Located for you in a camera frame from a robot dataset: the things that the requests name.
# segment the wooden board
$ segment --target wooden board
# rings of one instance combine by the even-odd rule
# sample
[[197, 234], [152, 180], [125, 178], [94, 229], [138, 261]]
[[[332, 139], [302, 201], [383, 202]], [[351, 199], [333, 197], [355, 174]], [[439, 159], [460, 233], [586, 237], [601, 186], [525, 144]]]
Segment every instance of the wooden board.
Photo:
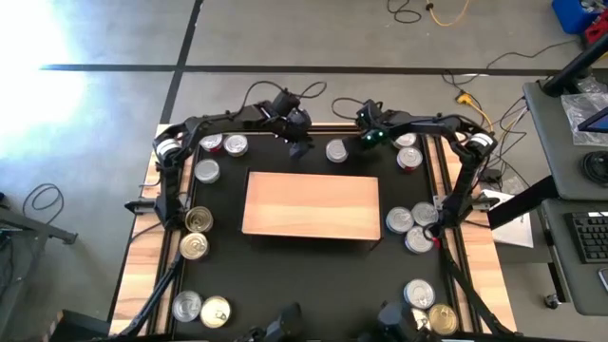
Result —
[[[157, 129], [157, 134], [163, 132], [168, 124], [160, 124]], [[145, 184], [155, 184], [159, 180], [159, 173], [156, 170], [156, 155], [152, 153], [148, 169], [145, 174]], [[186, 160], [183, 168], [180, 191], [188, 190], [190, 181], [190, 173], [192, 158]], [[146, 186], [142, 190], [142, 197], [145, 199], [155, 199], [160, 193], [161, 188], [158, 185]], [[133, 227], [133, 235], [138, 234], [147, 227], [159, 222], [156, 214], [144, 214], [135, 218]], [[120, 290], [112, 316], [110, 325], [110, 334], [119, 333], [126, 328], [131, 319], [140, 311], [147, 298], [152, 294], [156, 272], [159, 267], [161, 258], [162, 238], [164, 230], [162, 227], [153, 229], [134, 240], [128, 246], [126, 262], [123, 269], [123, 278], [120, 284]], [[172, 235], [170, 245], [170, 257], [177, 252], [180, 233], [175, 232]], [[157, 320], [157, 333], [164, 332], [166, 317], [169, 312], [169, 298], [173, 288], [170, 285], [162, 295], [162, 300], [159, 305], [159, 317]], [[140, 331], [140, 335], [145, 334], [145, 326]]]
[[[436, 154], [435, 144], [432, 139], [428, 139], [429, 150], [431, 158], [433, 159], [433, 172], [435, 173], [435, 182], [440, 195], [444, 195], [444, 187], [441, 178], [441, 172]], [[451, 149], [447, 140], [442, 139], [444, 145], [444, 152], [446, 154], [447, 171], [449, 173], [449, 179], [452, 182], [452, 188], [456, 183], [458, 174], [460, 172], [461, 164]], [[475, 189], [474, 193], [479, 193], [480, 189]], [[475, 223], [488, 225], [487, 214], [473, 211], [467, 218]], [[506, 292], [504, 285], [503, 271], [501, 269], [501, 263], [498, 260], [498, 254], [496, 253], [496, 246], [494, 245], [494, 238], [492, 237], [492, 231], [489, 228], [478, 227], [473, 224], [463, 223], [461, 225], [463, 234], [463, 240], [466, 249], [466, 259], [468, 261], [468, 267], [473, 280], [473, 287], [477, 291], [477, 294], [485, 302], [485, 305], [493, 312], [498, 319], [511, 331], [516, 331], [515, 318], [511, 311], [511, 304], [509, 297]], [[452, 241], [454, 244], [450, 246], [450, 250], [455, 251], [454, 232], [448, 230], [447, 232], [448, 241]], [[459, 262], [458, 256], [452, 253], [454, 259]], [[457, 296], [460, 303], [460, 312], [463, 317], [470, 317], [468, 313], [468, 307], [466, 305], [466, 297], [457, 286]], [[464, 322], [465, 329], [470, 331], [470, 320]], [[489, 329], [484, 324], [484, 331], [489, 333]]]
[[378, 240], [378, 218], [377, 178], [252, 172], [242, 232]]

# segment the metal stand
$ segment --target metal stand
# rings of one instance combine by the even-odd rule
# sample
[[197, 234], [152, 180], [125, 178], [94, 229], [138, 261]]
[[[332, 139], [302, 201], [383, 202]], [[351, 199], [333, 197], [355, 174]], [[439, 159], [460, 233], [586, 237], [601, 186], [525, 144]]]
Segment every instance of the metal stand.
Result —
[[496, 229], [538, 207], [543, 200], [555, 199], [558, 196], [558, 189], [553, 182], [553, 176], [547, 176], [513, 199], [490, 210], [487, 213], [490, 228]]
[[78, 234], [69, 233], [63, 229], [57, 228], [50, 224], [44, 224], [32, 218], [26, 218], [23, 215], [15, 214], [5, 208], [0, 207], [0, 223], [23, 230], [45, 233], [50, 238], [58, 238], [64, 241], [65, 244], [72, 244], [76, 241]]

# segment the tin can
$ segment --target tin can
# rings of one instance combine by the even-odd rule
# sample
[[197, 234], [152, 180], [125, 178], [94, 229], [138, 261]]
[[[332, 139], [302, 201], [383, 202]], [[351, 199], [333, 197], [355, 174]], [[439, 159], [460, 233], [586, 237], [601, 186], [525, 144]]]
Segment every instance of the tin can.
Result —
[[218, 152], [221, 149], [221, 140], [222, 139], [223, 139], [223, 136], [221, 135], [221, 133], [214, 134], [214, 135], [203, 137], [200, 140], [199, 144], [200, 144], [200, 147], [202, 147], [202, 149], [204, 149], [207, 152]]
[[397, 147], [398, 149], [402, 149], [404, 147], [414, 146], [416, 143], [416, 134], [408, 133], [404, 134], [401, 137], [397, 138], [392, 145]]
[[203, 206], [194, 207], [186, 213], [185, 224], [192, 233], [205, 233], [213, 227], [213, 216]]
[[191, 322], [199, 315], [202, 307], [200, 295], [194, 291], [182, 291], [173, 299], [172, 312], [179, 322]]
[[439, 220], [439, 213], [435, 207], [428, 202], [420, 202], [411, 209], [411, 215], [418, 225], [425, 227]]
[[404, 147], [397, 154], [397, 164], [407, 173], [413, 172], [422, 163], [422, 153], [416, 147]]
[[231, 135], [224, 141], [224, 149], [233, 157], [240, 157], [249, 149], [247, 137], [240, 134]]
[[422, 279], [413, 279], [403, 289], [406, 302], [416, 309], [426, 310], [435, 302], [435, 291]]
[[194, 175], [201, 183], [211, 184], [219, 178], [219, 165], [214, 160], [202, 160], [194, 168]]
[[387, 214], [387, 227], [396, 234], [404, 234], [414, 225], [411, 212], [404, 207], [394, 207]]
[[180, 241], [180, 253], [189, 260], [196, 260], [209, 253], [207, 237], [201, 233], [190, 233]]
[[341, 139], [333, 139], [325, 145], [325, 156], [331, 162], [343, 162], [349, 157]]
[[446, 304], [435, 304], [428, 311], [430, 327], [438, 334], [449, 336], [458, 330], [458, 317]]
[[406, 247], [409, 251], [415, 254], [422, 254], [430, 251], [433, 248], [433, 241], [430, 240], [432, 234], [429, 231], [424, 231], [422, 227], [415, 226], [411, 228], [406, 235]]
[[430, 323], [428, 322], [427, 314], [420, 309], [411, 309], [411, 313], [414, 315], [416, 320], [416, 329], [421, 330], [422, 327], [427, 328], [430, 331]]
[[202, 303], [200, 321], [207, 328], [219, 328], [230, 318], [230, 311], [230, 304], [226, 298], [214, 295]]

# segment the black table surface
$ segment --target black table surface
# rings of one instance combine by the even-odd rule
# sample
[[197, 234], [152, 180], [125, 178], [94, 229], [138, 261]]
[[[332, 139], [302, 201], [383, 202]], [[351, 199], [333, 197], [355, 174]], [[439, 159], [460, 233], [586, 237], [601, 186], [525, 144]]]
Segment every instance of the black table surface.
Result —
[[545, 95], [538, 83], [523, 85], [523, 94], [560, 197], [565, 200], [608, 200], [608, 191], [586, 179], [579, 169], [584, 155], [608, 151], [608, 147], [574, 145], [560, 97]]
[[[206, 233], [209, 255], [186, 262], [180, 289], [195, 291], [203, 299], [221, 295], [233, 313], [224, 327], [214, 330], [199, 320], [177, 322], [176, 337], [232, 340], [253, 326], [266, 328], [282, 308], [296, 301], [305, 320], [305, 338], [355, 338], [362, 327], [375, 322], [384, 301], [404, 300], [404, 286], [414, 278], [433, 286], [436, 302], [448, 303], [439, 250], [415, 255], [405, 247], [404, 236], [388, 232], [384, 223], [394, 206], [411, 209], [417, 202], [432, 201], [426, 164], [404, 174], [391, 145], [335, 164], [325, 157], [326, 143], [335, 138], [314, 136], [316, 148], [299, 161], [288, 158], [288, 145], [263, 135], [249, 136], [249, 151], [239, 158], [225, 152], [199, 156], [213, 158], [220, 166], [219, 180], [213, 184], [195, 180], [193, 195], [194, 205], [211, 210], [214, 226]], [[377, 177], [383, 239], [369, 252], [333, 250], [322, 243], [299, 248], [258, 246], [240, 232], [248, 170]]]
[[608, 315], [608, 291], [601, 283], [598, 274], [598, 270], [608, 267], [608, 264], [580, 262], [575, 241], [563, 218], [563, 214], [568, 213], [608, 211], [608, 203], [547, 199], [542, 203], [542, 210], [575, 309], [580, 314]]

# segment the white paper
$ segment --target white paper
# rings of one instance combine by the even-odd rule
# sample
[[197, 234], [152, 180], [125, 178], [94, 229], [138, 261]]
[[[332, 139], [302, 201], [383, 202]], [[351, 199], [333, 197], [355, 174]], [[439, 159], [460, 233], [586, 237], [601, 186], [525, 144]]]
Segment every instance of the white paper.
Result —
[[[500, 202], [498, 202], [498, 204], [496, 204], [492, 208], [495, 208], [496, 206], [501, 205], [513, 198], [512, 195], [492, 190], [483, 190], [482, 193], [484, 193], [489, 198], [495, 198], [500, 200]], [[534, 240], [532, 239], [532, 226], [530, 225], [529, 214], [524, 214], [504, 224], [503, 226], [494, 229], [492, 231], [492, 236], [494, 237], [494, 241], [496, 242], [534, 248]]]

